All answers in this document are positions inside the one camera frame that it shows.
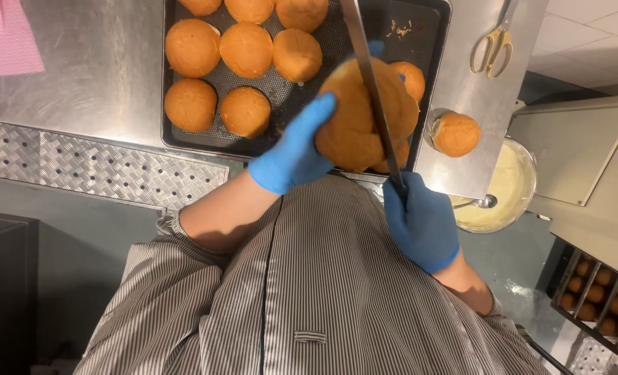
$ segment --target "white tile wall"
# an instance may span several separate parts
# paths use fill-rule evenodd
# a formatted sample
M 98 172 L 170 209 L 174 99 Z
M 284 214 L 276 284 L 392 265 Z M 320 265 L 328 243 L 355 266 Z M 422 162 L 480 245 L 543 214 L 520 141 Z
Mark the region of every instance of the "white tile wall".
M 618 83 L 618 0 L 549 0 L 528 70 L 586 88 Z

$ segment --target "striped chef jacket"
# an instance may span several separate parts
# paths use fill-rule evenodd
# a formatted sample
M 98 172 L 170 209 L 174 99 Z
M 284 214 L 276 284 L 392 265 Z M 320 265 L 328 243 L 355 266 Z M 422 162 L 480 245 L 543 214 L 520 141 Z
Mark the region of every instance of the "striped chef jacket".
M 546 373 L 496 299 L 480 317 L 406 259 L 342 177 L 280 197 L 232 254 L 178 216 L 158 230 L 131 247 L 76 374 Z

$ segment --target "forearm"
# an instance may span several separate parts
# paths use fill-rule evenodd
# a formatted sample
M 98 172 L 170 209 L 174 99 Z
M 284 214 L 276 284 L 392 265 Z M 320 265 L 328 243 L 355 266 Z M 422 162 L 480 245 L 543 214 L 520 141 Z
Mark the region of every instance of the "forearm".
M 188 236 L 208 250 L 230 251 L 279 197 L 255 183 L 245 169 L 185 207 L 180 224 Z
M 446 269 L 432 276 L 478 314 L 486 316 L 491 311 L 494 299 L 489 287 L 466 263 L 461 249 Z

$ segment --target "stainless steel counter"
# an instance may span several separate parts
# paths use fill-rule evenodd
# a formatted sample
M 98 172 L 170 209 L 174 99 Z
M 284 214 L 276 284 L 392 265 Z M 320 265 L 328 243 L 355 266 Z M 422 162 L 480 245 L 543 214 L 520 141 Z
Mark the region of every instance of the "stainless steel counter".
M 511 26 L 515 54 L 496 80 L 472 74 L 469 59 L 504 0 L 452 1 L 432 107 L 437 115 L 471 115 L 483 132 L 474 152 L 459 159 L 421 146 L 415 170 L 430 188 L 485 195 L 547 1 L 520 1 Z M 0 122 L 173 152 L 160 138 L 163 0 L 22 0 L 22 7 L 46 71 L 0 77 Z

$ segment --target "perforated baking tray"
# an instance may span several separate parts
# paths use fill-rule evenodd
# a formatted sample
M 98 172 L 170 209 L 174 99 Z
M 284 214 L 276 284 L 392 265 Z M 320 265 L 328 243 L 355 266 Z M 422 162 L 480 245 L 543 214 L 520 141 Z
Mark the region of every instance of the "perforated baking tray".
M 420 117 L 415 132 L 409 138 L 410 158 L 405 169 L 412 170 L 415 154 L 422 138 L 423 124 L 429 112 L 431 94 L 438 72 L 438 66 L 446 42 L 447 28 L 451 15 L 451 5 L 443 0 L 360 0 L 365 32 L 369 39 L 380 39 L 385 43 L 381 57 L 386 62 L 408 61 L 418 66 L 425 74 L 425 95 L 420 102 Z M 206 17 L 195 17 L 184 6 L 174 0 L 166 1 L 166 32 L 181 19 L 199 18 L 223 34 L 236 21 L 228 14 L 225 5 Z M 261 24 L 272 39 L 283 30 L 283 25 L 273 13 L 271 18 Z M 288 122 L 302 107 L 311 101 L 322 82 L 346 57 L 352 56 L 351 45 L 344 16 L 338 0 L 330 0 L 330 10 L 323 24 L 312 35 L 318 40 L 323 51 L 323 65 L 318 74 L 302 86 L 285 81 L 271 67 L 259 79 L 240 78 L 226 64 L 221 62 L 202 79 L 210 83 L 219 98 L 239 86 L 251 86 L 261 90 L 271 103 L 270 126 L 267 131 L 247 140 L 226 131 L 217 110 L 211 129 L 205 132 L 185 132 L 172 125 L 163 115 L 162 139 L 166 145 L 175 148 L 198 150 L 226 158 L 247 161 L 271 148 L 283 133 Z M 174 81 L 183 78 L 171 70 L 167 59 L 163 63 L 163 94 Z M 367 174 L 383 175 L 367 171 Z

